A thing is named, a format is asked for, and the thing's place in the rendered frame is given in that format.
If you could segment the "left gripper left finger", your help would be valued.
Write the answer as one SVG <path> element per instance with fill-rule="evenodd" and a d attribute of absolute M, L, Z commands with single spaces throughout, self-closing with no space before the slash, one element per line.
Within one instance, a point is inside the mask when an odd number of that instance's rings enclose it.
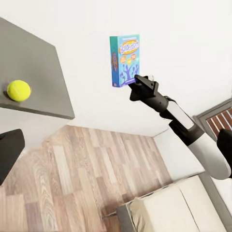
<path fill-rule="evenodd" d="M 25 148 L 21 129 L 0 134 L 0 186 Z"/>

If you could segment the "board game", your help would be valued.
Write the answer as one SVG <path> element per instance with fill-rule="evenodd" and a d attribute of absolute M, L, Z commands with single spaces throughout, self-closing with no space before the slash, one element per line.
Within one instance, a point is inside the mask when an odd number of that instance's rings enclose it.
<path fill-rule="evenodd" d="M 137 83 L 140 75 L 140 35 L 110 36 L 112 86 L 124 87 Z"/>

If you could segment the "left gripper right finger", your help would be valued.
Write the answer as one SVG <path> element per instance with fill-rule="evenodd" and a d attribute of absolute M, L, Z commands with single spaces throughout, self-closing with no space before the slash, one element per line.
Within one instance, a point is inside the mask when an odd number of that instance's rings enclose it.
<path fill-rule="evenodd" d="M 222 128 L 217 138 L 217 147 L 232 167 L 232 130 Z"/>

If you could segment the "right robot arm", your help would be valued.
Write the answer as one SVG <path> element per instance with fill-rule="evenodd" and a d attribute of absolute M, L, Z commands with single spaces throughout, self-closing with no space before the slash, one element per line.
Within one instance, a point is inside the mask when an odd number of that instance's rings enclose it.
<path fill-rule="evenodd" d="M 160 117 L 172 120 L 168 125 L 212 178 L 232 178 L 232 167 L 222 155 L 217 143 L 183 112 L 175 100 L 158 92 L 159 83 L 154 81 L 154 76 L 135 75 L 135 78 L 138 83 L 128 85 L 132 89 L 129 99 L 132 102 L 141 101 L 158 112 Z"/>

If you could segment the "tennis ball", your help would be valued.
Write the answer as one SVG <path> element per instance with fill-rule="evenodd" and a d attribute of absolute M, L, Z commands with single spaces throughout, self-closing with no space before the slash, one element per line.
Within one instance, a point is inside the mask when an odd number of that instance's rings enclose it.
<path fill-rule="evenodd" d="M 21 80 L 11 82 L 7 88 L 9 97 L 17 102 L 27 100 L 28 96 L 30 97 L 30 91 L 29 86 Z"/>

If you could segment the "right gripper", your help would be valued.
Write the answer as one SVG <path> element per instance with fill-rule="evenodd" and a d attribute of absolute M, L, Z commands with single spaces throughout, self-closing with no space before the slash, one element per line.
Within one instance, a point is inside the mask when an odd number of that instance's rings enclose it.
<path fill-rule="evenodd" d="M 135 75 L 135 78 L 138 83 L 128 85 L 132 89 L 129 99 L 132 102 L 141 101 L 152 109 L 159 106 L 162 101 L 162 95 L 158 92 L 159 83 L 150 81 L 140 75 Z"/>

